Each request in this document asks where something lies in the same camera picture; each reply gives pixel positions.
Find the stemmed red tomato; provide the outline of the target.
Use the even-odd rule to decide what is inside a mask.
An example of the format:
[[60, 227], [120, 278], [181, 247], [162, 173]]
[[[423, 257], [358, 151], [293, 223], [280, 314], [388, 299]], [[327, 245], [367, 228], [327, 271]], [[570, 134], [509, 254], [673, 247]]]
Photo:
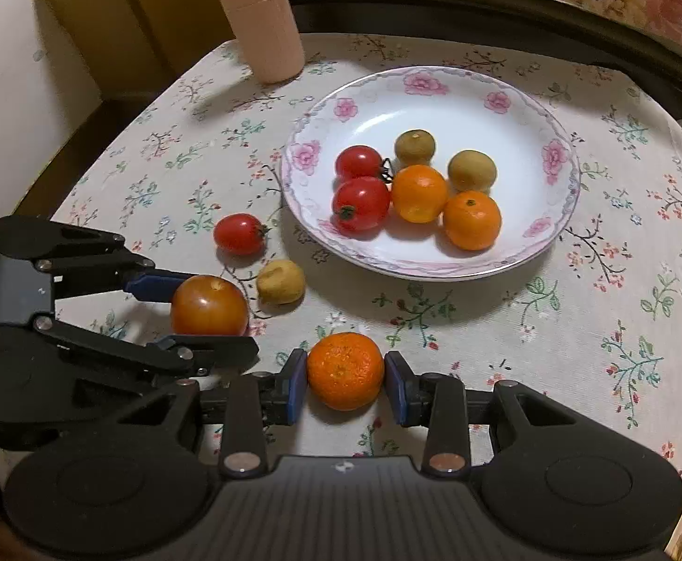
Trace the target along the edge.
[[345, 148], [336, 158], [334, 170], [342, 180], [375, 177], [385, 184], [393, 180], [389, 159], [381, 157], [377, 150], [363, 144]]

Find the wooden cabinet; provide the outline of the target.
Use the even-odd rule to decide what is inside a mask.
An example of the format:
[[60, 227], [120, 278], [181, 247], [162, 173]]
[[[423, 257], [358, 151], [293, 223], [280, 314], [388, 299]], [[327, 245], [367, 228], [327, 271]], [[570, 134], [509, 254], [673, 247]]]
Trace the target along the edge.
[[233, 38], [219, 0], [45, 0], [105, 100], [157, 95]]

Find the mandarin front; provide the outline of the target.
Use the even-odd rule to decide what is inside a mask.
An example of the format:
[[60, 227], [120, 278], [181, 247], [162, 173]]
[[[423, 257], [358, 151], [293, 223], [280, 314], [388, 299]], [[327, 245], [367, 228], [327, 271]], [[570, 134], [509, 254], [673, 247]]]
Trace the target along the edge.
[[390, 188], [391, 205], [408, 223], [434, 222], [449, 200], [449, 186], [444, 177], [430, 166], [402, 168]]

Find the pink ribbed cylinder container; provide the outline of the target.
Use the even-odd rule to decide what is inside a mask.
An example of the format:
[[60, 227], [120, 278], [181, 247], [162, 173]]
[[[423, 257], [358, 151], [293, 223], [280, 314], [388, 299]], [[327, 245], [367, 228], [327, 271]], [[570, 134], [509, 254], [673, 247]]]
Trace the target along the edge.
[[278, 84], [303, 71], [305, 53], [289, 0], [219, 0], [252, 75]]

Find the white floral plate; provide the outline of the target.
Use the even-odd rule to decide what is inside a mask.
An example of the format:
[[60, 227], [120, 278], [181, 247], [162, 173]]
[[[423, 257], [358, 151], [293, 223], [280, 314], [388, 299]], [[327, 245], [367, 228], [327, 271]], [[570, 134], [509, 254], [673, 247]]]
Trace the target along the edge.
[[[334, 203], [343, 150], [371, 148], [391, 184], [412, 189], [440, 177], [455, 196], [449, 164], [462, 151], [488, 156], [497, 170], [485, 191], [502, 217], [487, 248], [465, 251], [442, 218], [410, 223], [390, 213], [365, 232], [341, 228], [350, 207]], [[579, 159], [570, 134], [526, 91], [462, 68], [409, 66], [352, 80], [300, 116], [280, 165], [284, 199], [309, 236], [351, 264], [399, 279], [483, 279], [549, 250], [581, 194]]]

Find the floral tablecloth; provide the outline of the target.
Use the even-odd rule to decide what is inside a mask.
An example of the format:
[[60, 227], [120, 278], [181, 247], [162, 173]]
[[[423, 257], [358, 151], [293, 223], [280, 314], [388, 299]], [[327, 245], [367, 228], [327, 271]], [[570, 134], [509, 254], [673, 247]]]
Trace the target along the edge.
[[[110, 144], [56, 211], [166, 270], [232, 282], [259, 367], [342, 332], [470, 389], [516, 380], [682, 476], [682, 122], [622, 73], [466, 44], [309, 36], [289, 84], [235, 44]], [[445, 171], [492, 157], [503, 227], [480, 255], [437, 223], [332, 222], [334, 162], [428, 130]]]

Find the large textured mandarin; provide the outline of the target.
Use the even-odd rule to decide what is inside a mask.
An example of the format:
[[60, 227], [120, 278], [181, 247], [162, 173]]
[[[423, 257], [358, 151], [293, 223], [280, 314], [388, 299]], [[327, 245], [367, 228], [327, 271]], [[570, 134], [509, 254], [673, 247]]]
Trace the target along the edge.
[[354, 411], [374, 402], [385, 375], [383, 355], [369, 337], [360, 333], [334, 333], [310, 350], [308, 382], [328, 408]]

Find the large red tomato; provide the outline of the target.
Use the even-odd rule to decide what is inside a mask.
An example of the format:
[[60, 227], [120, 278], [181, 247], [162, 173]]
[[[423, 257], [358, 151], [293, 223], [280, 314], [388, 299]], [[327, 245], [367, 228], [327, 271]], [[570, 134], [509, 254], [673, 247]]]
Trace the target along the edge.
[[193, 276], [171, 300], [172, 331], [185, 336], [243, 336], [248, 304], [232, 282], [216, 276]]

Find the brown longan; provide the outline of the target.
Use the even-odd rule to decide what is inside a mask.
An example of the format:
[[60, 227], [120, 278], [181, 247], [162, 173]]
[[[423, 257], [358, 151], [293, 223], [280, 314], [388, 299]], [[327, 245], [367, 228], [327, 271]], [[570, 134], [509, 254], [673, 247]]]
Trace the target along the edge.
[[274, 259], [258, 273], [257, 293], [260, 302], [268, 305], [293, 304], [305, 293], [302, 268], [290, 259]]
[[424, 129], [410, 129], [394, 143], [396, 158], [403, 166], [428, 165], [436, 152], [436, 141]]
[[456, 190], [488, 193], [497, 181], [498, 171], [494, 161], [485, 153], [463, 150], [450, 159], [447, 175]]

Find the small tomato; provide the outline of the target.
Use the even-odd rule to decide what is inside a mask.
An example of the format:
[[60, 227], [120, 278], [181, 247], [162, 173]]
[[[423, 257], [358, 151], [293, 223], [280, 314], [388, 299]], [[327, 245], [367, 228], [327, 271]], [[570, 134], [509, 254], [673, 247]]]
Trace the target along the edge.
[[216, 246], [234, 256], [250, 256], [261, 252], [266, 243], [266, 234], [266, 225], [248, 213], [225, 216], [213, 230]]
[[332, 222], [347, 233], [378, 229], [387, 219], [390, 191], [376, 177], [356, 177], [342, 182], [332, 200]]

